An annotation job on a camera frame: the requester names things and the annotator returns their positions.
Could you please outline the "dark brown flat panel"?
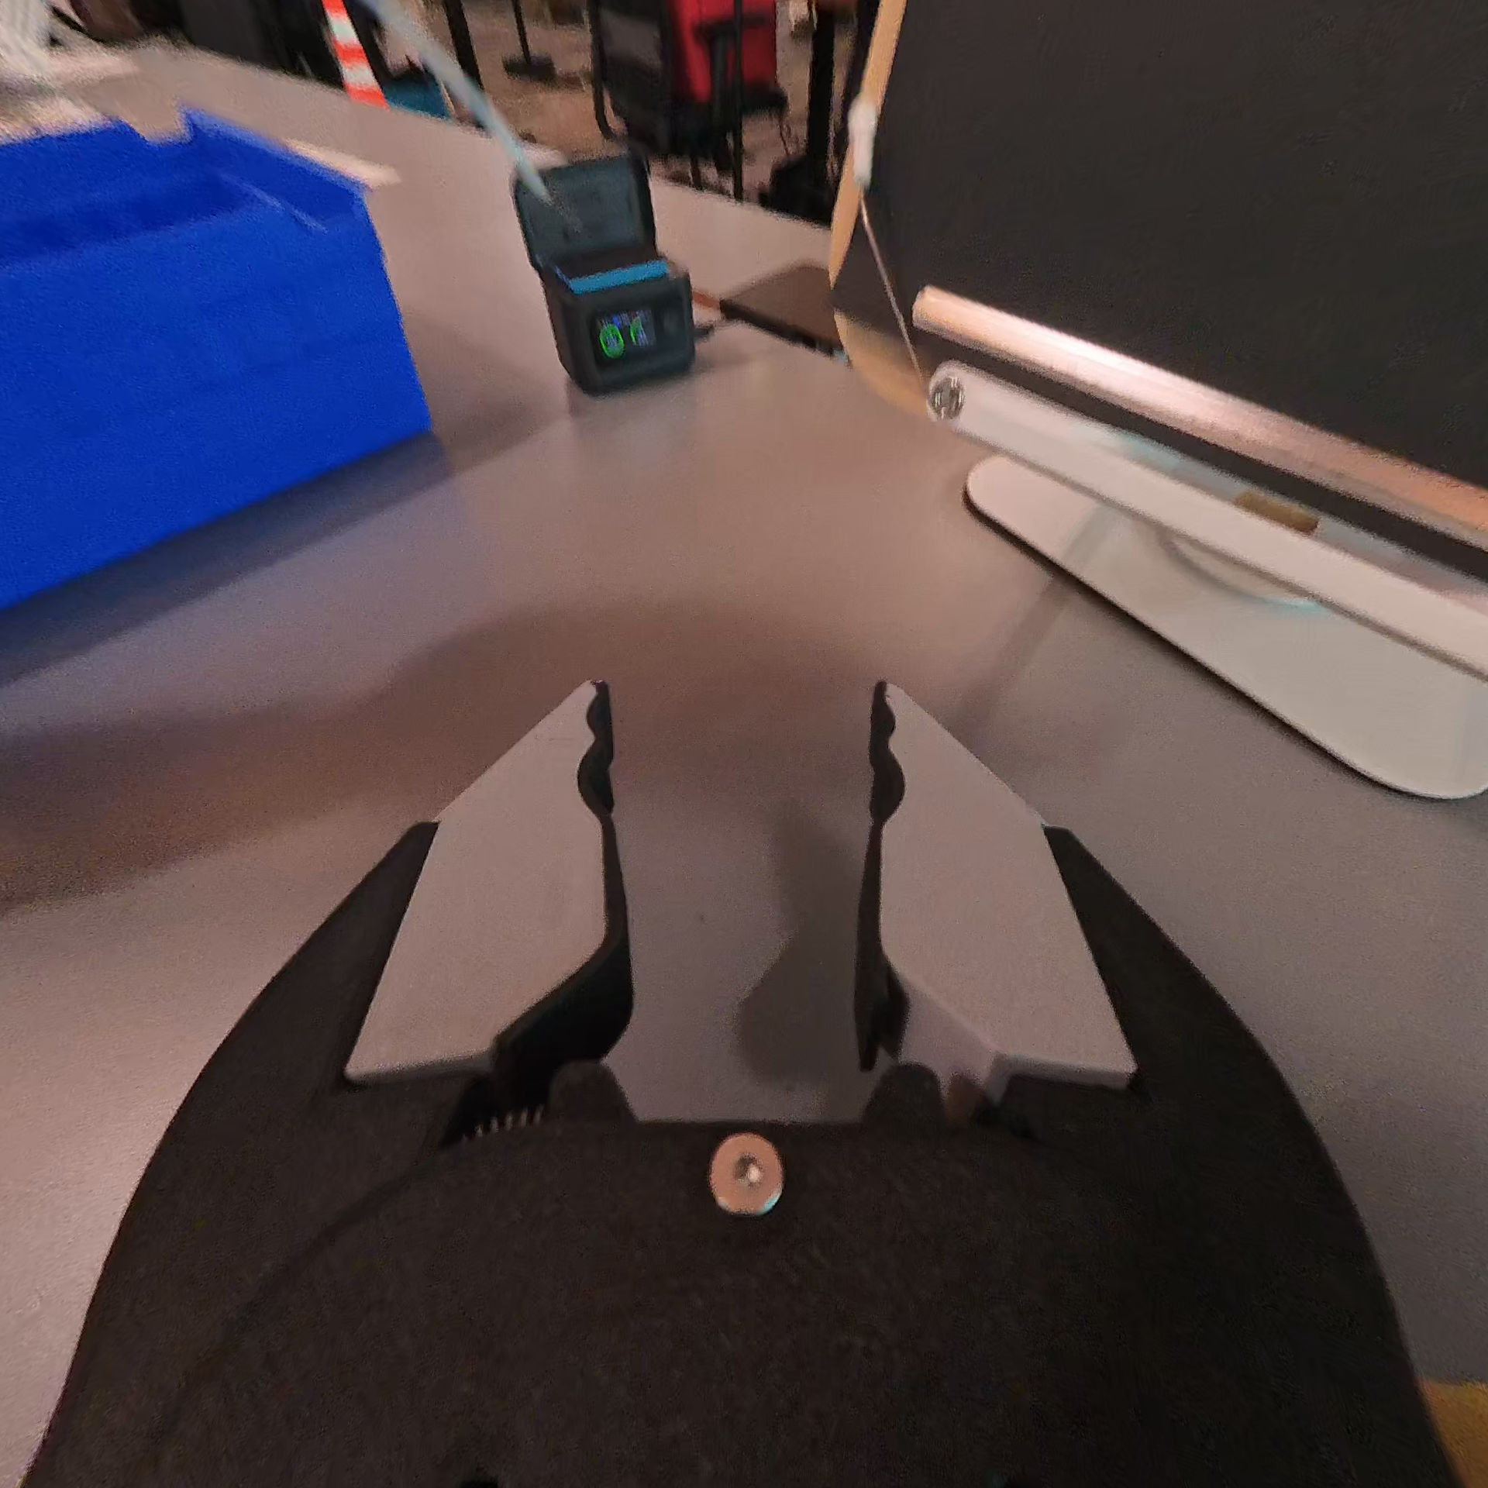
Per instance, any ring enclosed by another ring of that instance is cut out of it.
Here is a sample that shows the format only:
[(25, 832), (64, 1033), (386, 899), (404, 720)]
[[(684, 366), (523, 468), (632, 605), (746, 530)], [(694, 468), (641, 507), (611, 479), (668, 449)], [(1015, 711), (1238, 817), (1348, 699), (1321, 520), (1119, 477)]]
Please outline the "dark brown flat panel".
[(822, 265), (795, 265), (724, 293), (719, 314), (827, 359), (845, 357), (831, 305), (831, 279)]

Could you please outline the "blue plastic bin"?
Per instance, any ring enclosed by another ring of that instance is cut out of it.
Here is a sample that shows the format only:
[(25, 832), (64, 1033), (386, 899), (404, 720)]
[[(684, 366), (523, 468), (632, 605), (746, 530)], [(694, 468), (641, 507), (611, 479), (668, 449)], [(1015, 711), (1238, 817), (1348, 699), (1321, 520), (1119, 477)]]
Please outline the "blue plastic bin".
[(3, 608), (432, 431), (363, 185), (182, 126), (3, 146)]

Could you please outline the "black monitor with wooden edge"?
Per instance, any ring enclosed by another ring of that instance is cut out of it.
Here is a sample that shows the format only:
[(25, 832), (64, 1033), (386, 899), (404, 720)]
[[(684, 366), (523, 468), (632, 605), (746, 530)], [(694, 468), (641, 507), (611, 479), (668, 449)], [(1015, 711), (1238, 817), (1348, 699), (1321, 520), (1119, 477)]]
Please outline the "black monitor with wooden edge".
[(1484, 578), (1484, 4), (864, 11), (886, 398), (962, 359)]

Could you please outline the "black charging case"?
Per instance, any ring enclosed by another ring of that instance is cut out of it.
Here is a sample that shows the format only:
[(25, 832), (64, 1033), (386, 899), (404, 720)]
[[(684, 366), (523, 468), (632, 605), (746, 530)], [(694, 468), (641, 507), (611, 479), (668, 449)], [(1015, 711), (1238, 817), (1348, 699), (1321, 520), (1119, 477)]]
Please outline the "black charging case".
[(593, 155), (514, 178), (514, 212), (558, 359), (590, 398), (694, 366), (691, 275), (657, 243), (650, 178), (634, 155)]

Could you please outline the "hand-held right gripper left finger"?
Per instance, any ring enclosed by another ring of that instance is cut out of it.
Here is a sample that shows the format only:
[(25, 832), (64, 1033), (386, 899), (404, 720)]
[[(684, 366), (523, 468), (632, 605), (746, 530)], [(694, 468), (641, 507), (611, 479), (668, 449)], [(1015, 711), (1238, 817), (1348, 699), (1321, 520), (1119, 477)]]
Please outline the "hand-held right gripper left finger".
[(583, 683), (434, 821), (345, 1080), (491, 1074), (544, 1088), (602, 1060), (634, 993), (604, 683)]

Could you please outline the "orange traffic cone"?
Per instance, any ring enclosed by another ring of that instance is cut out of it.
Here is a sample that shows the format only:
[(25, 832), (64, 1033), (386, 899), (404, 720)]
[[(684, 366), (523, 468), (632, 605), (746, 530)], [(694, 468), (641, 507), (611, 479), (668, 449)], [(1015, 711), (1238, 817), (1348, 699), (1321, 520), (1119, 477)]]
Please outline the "orange traffic cone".
[(384, 56), (381, 22), (370, 4), (317, 2), (315, 8), (347, 96), (374, 109), (390, 109), (386, 86), (391, 82), (391, 68)]

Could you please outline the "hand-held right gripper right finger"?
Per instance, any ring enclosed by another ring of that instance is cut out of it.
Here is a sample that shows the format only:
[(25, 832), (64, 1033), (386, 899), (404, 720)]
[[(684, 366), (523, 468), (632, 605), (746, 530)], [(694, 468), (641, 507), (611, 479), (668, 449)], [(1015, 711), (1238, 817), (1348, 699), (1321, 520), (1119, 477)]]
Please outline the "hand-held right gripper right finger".
[(1013, 1080), (1123, 1092), (1137, 1072), (1045, 821), (896, 684), (873, 688), (854, 956), (861, 1071), (948, 1103)]

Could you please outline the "red plastic bin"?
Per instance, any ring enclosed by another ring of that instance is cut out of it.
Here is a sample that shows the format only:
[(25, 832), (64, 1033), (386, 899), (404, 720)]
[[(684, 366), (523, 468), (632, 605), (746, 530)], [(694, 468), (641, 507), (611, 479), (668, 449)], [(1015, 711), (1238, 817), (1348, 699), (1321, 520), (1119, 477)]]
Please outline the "red plastic bin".
[(723, 119), (740, 72), (746, 111), (778, 107), (774, 2), (666, 2), (675, 98)]

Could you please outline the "yellow plastic bin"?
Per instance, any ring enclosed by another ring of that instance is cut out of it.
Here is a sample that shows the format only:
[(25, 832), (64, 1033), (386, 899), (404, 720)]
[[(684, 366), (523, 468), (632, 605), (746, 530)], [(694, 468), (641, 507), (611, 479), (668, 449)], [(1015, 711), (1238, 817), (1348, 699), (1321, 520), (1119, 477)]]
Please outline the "yellow plastic bin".
[(1421, 1382), (1438, 1439), (1465, 1487), (1486, 1487), (1486, 1384)]

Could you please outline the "thin white rod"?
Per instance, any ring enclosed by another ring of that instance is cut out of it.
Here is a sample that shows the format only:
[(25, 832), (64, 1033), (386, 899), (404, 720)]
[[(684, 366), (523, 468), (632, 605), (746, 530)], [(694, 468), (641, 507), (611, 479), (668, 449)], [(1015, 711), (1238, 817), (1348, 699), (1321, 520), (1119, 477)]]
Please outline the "thin white rod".
[(461, 103), (510, 160), (517, 178), (547, 208), (565, 215), (563, 204), (553, 196), (540, 167), (528, 151), (528, 144), (515, 134), (507, 118), (476, 84), (399, 2), (363, 2), (381, 26), (393, 33), (399, 43), (413, 52), (420, 64), (434, 75), (437, 84)]

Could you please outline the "black office chair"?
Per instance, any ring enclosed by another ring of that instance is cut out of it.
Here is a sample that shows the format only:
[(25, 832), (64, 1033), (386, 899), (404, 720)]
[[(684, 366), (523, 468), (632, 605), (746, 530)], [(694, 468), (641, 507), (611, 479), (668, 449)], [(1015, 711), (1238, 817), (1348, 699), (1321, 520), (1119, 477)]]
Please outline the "black office chair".
[(783, 125), (788, 96), (781, 89), (779, 105), (746, 111), (737, 72), (732, 111), (724, 118), (680, 103), (664, 4), (586, 4), (595, 123), (604, 139), (623, 141), (647, 164), (680, 162), (696, 188), (703, 185), (701, 169), (712, 167), (719, 188), (733, 201), (744, 201), (746, 125), (751, 119)]

